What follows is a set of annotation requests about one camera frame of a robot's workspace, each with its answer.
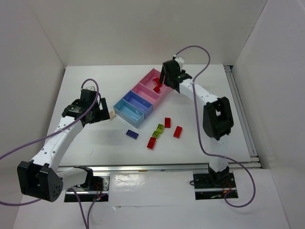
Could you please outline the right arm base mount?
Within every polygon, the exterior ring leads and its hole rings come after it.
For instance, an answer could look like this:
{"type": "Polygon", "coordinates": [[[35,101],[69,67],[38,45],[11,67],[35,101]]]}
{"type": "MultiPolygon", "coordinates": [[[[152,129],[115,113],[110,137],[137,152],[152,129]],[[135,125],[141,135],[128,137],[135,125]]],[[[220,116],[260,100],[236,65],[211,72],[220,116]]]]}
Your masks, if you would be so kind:
{"type": "Polygon", "coordinates": [[[235,178],[233,173],[222,181],[212,182],[208,174],[193,174],[189,182],[194,187],[196,200],[238,198],[235,178]]]}

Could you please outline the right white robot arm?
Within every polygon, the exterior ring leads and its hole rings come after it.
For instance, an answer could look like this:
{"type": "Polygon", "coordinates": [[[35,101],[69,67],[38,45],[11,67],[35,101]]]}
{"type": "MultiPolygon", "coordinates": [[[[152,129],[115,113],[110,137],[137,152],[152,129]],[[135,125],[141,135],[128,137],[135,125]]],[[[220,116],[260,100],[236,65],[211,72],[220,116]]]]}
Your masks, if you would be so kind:
{"type": "Polygon", "coordinates": [[[210,157],[208,173],[215,180],[229,175],[228,136],[234,125],[230,101],[218,97],[198,85],[183,70],[184,58],[175,57],[162,64],[159,83],[194,101],[195,119],[199,145],[210,157]]]}

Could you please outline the small red lego brick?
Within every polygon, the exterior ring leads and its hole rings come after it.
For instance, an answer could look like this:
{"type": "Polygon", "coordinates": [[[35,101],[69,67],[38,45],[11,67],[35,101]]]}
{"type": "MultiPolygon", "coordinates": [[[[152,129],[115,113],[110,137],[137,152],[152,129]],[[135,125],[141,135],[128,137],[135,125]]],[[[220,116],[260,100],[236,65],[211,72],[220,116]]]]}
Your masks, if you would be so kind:
{"type": "Polygon", "coordinates": [[[160,92],[160,87],[156,86],[156,87],[154,87],[153,90],[154,90],[156,93],[159,93],[159,92],[160,92]]]}

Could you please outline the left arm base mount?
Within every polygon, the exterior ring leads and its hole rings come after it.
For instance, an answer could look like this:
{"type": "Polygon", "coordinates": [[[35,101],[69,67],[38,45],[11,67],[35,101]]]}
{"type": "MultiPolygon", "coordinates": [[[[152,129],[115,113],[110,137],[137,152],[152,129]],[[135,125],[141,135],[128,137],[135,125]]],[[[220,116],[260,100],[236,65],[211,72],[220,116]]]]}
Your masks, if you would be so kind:
{"type": "Polygon", "coordinates": [[[102,174],[94,176],[89,188],[73,186],[81,202],[108,202],[110,175],[102,174]]]}

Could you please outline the red round flower lego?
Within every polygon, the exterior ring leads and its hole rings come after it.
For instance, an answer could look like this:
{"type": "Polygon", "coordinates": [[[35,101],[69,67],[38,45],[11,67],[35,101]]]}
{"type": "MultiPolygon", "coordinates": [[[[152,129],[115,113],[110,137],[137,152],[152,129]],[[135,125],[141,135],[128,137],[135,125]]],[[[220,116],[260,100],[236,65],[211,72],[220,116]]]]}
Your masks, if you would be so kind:
{"type": "Polygon", "coordinates": [[[154,78],[152,81],[153,81],[153,84],[154,84],[155,86],[160,87],[161,84],[159,83],[159,78],[158,78],[158,77],[154,78]]]}

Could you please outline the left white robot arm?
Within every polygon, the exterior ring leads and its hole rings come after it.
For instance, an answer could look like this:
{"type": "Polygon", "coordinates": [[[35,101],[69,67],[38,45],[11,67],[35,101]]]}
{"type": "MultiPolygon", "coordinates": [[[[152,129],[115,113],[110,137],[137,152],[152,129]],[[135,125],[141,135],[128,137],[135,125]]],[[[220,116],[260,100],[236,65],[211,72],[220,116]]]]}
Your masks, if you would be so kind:
{"type": "Polygon", "coordinates": [[[54,135],[41,151],[17,167],[20,190],[26,196],[54,202],[62,191],[72,187],[88,190],[96,181],[93,170],[88,167],[76,166],[63,172],[58,172],[58,168],[70,144],[87,124],[110,118],[106,99],[99,92],[82,89],[80,98],[61,115],[54,135]]]}

